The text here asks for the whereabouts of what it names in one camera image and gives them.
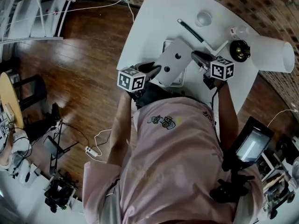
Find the power adapter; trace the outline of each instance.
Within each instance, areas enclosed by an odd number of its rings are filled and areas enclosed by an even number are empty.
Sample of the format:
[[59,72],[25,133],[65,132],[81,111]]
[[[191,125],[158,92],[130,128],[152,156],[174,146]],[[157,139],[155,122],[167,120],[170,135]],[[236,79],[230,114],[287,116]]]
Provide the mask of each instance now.
[[86,146],[85,147],[85,153],[87,153],[87,154],[91,154],[93,157],[97,157],[99,154],[96,152],[96,151],[94,151],[91,147],[89,147],[89,146]]

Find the white table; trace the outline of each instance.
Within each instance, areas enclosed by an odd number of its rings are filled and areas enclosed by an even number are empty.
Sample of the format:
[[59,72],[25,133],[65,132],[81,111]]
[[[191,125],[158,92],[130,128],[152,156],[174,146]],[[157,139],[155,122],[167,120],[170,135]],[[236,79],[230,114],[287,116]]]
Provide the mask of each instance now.
[[[212,16],[212,24],[199,28],[195,18],[199,11],[206,10]],[[214,0],[144,0],[123,48],[117,69],[140,62],[154,61],[162,53],[163,42],[167,39],[183,38],[193,49],[205,51],[204,46],[184,27],[177,23],[180,18],[194,29],[213,49],[226,40],[232,41],[229,31],[233,26],[249,27],[251,35],[258,33],[240,17]],[[250,36],[246,39],[250,46]],[[229,44],[218,54],[233,61]],[[236,112],[241,109],[258,73],[251,58],[235,63],[235,76],[228,80]],[[184,86],[186,94],[209,104],[215,88],[209,90],[203,83],[204,71],[191,62],[186,70]],[[218,116],[218,97],[214,99],[215,116]]]

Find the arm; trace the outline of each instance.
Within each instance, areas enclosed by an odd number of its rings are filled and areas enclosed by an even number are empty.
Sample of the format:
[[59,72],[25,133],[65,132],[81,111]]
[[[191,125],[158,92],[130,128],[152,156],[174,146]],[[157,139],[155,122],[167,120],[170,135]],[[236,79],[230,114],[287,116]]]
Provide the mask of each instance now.
[[14,143],[14,130],[11,128],[8,134],[6,146],[2,151],[2,153],[0,153],[0,165],[6,166],[9,164],[9,156],[13,149],[13,143]]
[[121,167],[131,136],[131,97],[123,92],[111,129],[108,164]]
[[[218,87],[221,81],[216,80],[215,85]],[[229,92],[228,84],[224,84],[218,91],[219,97],[219,129],[221,149],[226,152],[232,146],[234,140],[239,134],[239,125],[237,114],[235,113],[234,104]]]

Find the white lamp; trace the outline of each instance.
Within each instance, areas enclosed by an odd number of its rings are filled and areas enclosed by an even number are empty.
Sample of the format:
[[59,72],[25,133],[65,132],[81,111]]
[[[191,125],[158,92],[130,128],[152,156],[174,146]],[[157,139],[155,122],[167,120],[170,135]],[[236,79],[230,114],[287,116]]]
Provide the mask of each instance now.
[[250,44],[250,54],[259,70],[291,73],[295,65],[291,44],[270,37],[255,36]]

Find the sleeve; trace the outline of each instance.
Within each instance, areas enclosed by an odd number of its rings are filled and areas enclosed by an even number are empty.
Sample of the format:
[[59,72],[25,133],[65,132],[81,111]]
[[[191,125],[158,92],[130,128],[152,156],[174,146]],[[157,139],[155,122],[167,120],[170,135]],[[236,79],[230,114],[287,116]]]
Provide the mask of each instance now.
[[298,189],[299,184],[299,157],[294,160],[292,165],[292,178],[290,180],[294,190]]
[[9,169],[10,165],[12,164],[13,159],[14,159],[14,157],[13,157],[13,155],[11,154],[11,155],[9,156],[8,164],[7,164],[7,165],[1,165],[1,164],[0,164],[0,171],[7,171],[7,170]]
[[83,209],[88,224],[98,223],[99,211],[106,192],[119,177],[121,167],[113,164],[88,162],[84,167]]
[[261,176],[258,172],[256,164],[250,166],[239,172],[239,174],[246,175],[246,176],[254,176],[254,180],[249,182],[250,185],[250,202],[247,203],[247,209],[251,210],[251,217],[250,222],[253,223],[256,220],[257,215],[262,209],[264,196],[263,196],[263,184]]

